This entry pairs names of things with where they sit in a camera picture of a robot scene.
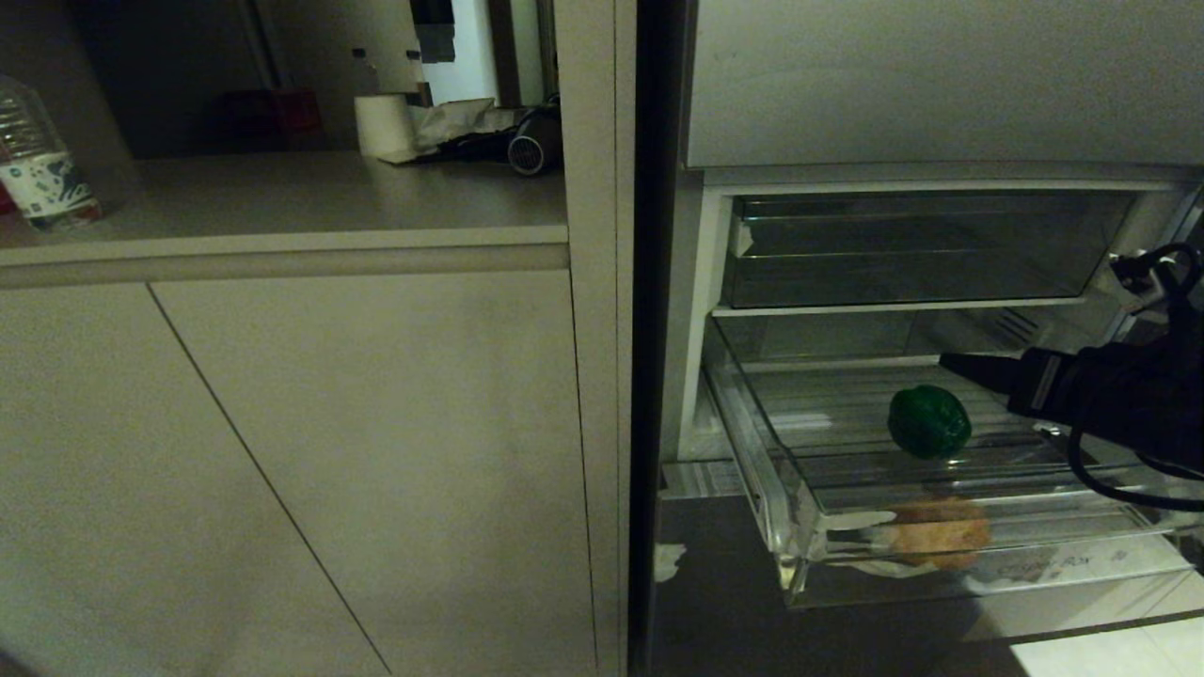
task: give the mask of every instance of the paper towel roll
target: paper towel roll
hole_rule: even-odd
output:
[[[406,99],[402,94],[355,98],[355,125],[360,133],[360,154],[379,158],[389,155],[390,161],[412,160],[414,151],[414,125],[409,122]]]

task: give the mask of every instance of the cabinet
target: cabinet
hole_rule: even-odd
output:
[[[0,646],[39,675],[383,675],[142,284],[0,293]]]
[[[152,285],[394,675],[592,675],[566,270]]]

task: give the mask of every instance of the water bottle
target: water bottle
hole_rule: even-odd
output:
[[[75,166],[41,98],[0,75],[0,181],[39,230],[61,231],[100,218],[100,202]]]

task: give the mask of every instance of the shelf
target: shelf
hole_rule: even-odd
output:
[[[136,164],[89,177],[104,219],[61,234],[0,217],[0,266],[228,253],[568,241],[560,173],[390,166],[356,153],[255,153]]]
[[[819,604],[808,579],[831,569],[851,572],[822,576],[925,578],[904,591],[957,596],[1190,566],[1164,535],[1198,524],[1193,516],[1087,490],[1066,465],[1064,431],[1009,413],[1002,395],[944,371],[936,355],[759,359],[732,340],[746,318],[722,319],[708,322],[703,370],[792,605]],[[974,432],[952,460],[915,459],[890,438],[892,395],[920,383],[950,390],[969,414]],[[1199,490],[1132,454],[1100,458],[1088,459],[1093,475],[1117,487]]]
[[[1072,298],[1135,196],[948,190],[734,200],[733,308]]]

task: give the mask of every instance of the crisper drawer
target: crisper drawer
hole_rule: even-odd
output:
[[[763,359],[745,354],[746,337],[732,340],[746,319],[708,320],[703,371],[790,605],[991,595],[1191,567],[1168,536],[1197,516],[1087,490],[1066,466],[1057,426],[1010,414],[936,355]],[[969,414],[973,436],[952,460],[919,460],[891,441],[892,395],[921,383],[952,392]],[[1088,460],[1116,487],[1199,493],[1132,455]]]
[[[1135,199],[1119,190],[740,196],[724,299],[750,308],[1075,296]]]

